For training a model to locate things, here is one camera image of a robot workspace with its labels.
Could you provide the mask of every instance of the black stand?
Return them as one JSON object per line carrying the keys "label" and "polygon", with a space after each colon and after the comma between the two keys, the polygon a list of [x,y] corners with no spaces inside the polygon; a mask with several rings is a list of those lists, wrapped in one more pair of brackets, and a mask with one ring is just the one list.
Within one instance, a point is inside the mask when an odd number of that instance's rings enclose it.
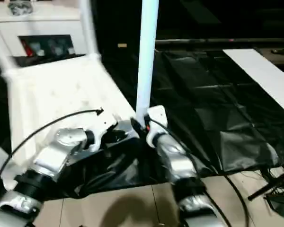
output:
{"label": "black stand", "polygon": [[248,200],[249,201],[254,200],[256,197],[258,197],[259,195],[264,194],[268,190],[273,189],[274,187],[280,186],[283,182],[284,182],[284,173],[282,175],[280,175],[278,178],[276,178],[275,180],[273,180],[272,182],[269,182],[263,188],[259,189],[258,191],[256,191],[252,195],[250,195],[248,197]]}

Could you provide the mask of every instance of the tiled floor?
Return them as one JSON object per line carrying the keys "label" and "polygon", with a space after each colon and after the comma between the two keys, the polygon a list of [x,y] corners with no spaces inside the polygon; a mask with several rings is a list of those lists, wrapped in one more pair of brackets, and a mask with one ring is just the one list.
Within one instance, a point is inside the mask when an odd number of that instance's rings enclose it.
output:
{"label": "tiled floor", "polygon": [[[244,198],[265,184],[253,172],[231,176]],[[244,226],[240,201],[223,177],[204,179],[208,192],[224,211],[233,227]],[[266,205],[263,197],[249,208],[250,227],[284,227],[284,218]],[[46,203],[35,222],[36,227],[166,227],[177,226],[177,207],[168,183],[104,192],[82,200],[65,199]]]}

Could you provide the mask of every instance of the cabinet drawer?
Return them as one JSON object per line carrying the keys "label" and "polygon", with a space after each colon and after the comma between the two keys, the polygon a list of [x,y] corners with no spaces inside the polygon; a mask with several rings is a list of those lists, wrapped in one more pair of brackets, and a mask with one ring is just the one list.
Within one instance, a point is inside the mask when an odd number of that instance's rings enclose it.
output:
{"label": "cabinet drawer", "polygon": [[0,32],[15,57],[27,56],[19,37],[30,35],[70,35],[75,54],[86,54],[86,43],[79,20],[0,22]]}

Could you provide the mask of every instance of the white cabinet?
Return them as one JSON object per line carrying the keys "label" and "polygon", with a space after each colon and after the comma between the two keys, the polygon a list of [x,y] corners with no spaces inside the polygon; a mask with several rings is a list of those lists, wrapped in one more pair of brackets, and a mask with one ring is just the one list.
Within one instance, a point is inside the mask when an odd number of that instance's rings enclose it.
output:
{"label": "white cabinet", "polygon": [[19,36],[43,35],[69,35],[74,53],[87,53],[79,9],[55,5],[57,3],[34,2],[32,14],[14,16],[6,3],[0,2],[0,36],[10,55],[27,56]]}

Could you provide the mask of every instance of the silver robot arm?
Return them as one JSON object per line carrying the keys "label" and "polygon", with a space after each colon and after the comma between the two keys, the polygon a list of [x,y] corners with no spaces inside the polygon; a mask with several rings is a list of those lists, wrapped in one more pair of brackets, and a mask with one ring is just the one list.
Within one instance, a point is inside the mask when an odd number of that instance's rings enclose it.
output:
{"label": "silver robot arm", "polygon": [[150,108],[146,122],[149,126],[146,141],[156,148],[167,170],[181,224],[186,227],[224,227],[216,207],[206,196],[206,187],[198,177],[193,161],[183,146],[162,127],[167,127],[164,107]]}
{"label": "silver robot arm", "polygon": [[97,152],[105,132],[105,129],[98,134],[83,129],[58,130],[28,170],[15,178],[18,181],[15,189],[0,199],[0,227],[33,227],[46,196],[65,167]]}

